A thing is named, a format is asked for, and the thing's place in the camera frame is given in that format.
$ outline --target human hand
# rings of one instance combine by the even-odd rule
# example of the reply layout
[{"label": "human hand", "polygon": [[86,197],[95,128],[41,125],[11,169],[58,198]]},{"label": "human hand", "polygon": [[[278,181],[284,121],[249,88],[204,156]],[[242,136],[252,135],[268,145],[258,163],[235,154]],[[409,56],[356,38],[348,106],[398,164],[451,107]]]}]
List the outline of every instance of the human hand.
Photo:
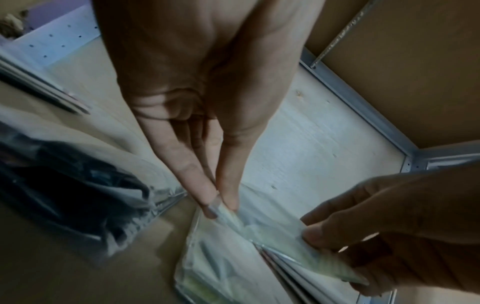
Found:
[{"label": "human hand", "polygon": [[374,178],[302,221],[313,247],[348,246],[339,255],[370,281],[351,284],[363,295],[406,285],[480,293],[480,162]]},{"label": "human hand", "polygon": [[200,206],[218,189],[237,209],[247,158],[323,1],[93,3],[122,95],[156,155]]}]

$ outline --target plastic wrapper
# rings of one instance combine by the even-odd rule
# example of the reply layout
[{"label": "plastic wrapper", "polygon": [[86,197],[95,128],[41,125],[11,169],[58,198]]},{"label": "plastic wrapper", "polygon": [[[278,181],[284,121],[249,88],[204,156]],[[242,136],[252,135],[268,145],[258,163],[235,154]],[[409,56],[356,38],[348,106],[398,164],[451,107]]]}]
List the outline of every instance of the plastic wrapper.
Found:
[{"label": "plastic wrapper", "polygon": [[175,286],[196,304],[292,303],[254,245],[201,212],[177,265]]},{"label": "plastic wrapper", "polygon": [[186,195],[161,166],[0,106],[0,197],[99,264]]},{"label": "plastic wrapper", "polygon": [[313,272],[368,284],[366,278],[329,250],[316,250],[302,239],[306,226],[266,194],[240,186],[240,207],[228,209],[218,196],[209,206],[218,220],[246,240]]}]

